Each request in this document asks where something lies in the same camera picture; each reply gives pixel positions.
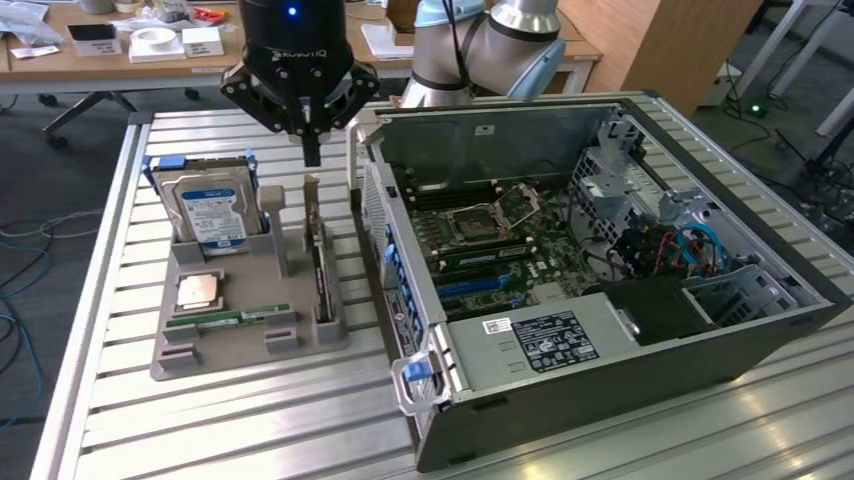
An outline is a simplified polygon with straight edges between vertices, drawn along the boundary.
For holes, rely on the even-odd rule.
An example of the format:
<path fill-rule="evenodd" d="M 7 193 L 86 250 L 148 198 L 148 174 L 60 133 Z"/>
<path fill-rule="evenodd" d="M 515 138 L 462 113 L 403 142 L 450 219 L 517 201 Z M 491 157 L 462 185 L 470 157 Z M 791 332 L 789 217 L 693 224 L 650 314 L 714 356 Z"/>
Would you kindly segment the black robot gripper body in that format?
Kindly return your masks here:
<path fill-rule="evenodd" d="M 330 75 L 326 82 L 330 92 L 355 63 L 347 42 L 344 3 L 242 1 L 239 12 L 244 32 L 240 62 L 264 82 L 272 79 L 278 68 L 295 75 L 310 127 L 312 71 L 320 69 Z"/>

